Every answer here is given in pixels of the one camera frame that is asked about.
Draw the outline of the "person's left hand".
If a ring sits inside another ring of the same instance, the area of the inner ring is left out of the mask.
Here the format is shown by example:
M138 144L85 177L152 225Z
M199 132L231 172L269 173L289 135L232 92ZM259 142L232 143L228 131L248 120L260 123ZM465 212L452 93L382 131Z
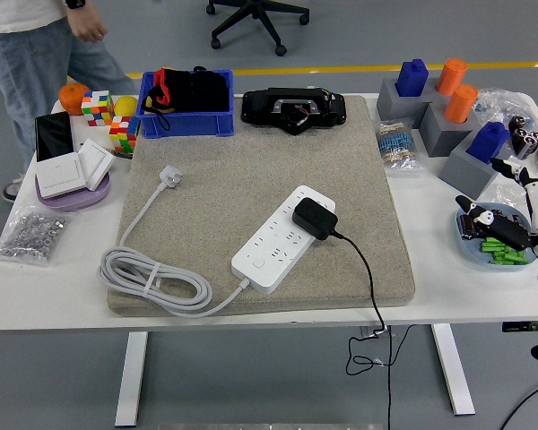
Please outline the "person's left hand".
M86 2L82 7L69 9L67 19L72 33L82 41L99 42L108 34L108 29L92 1Z

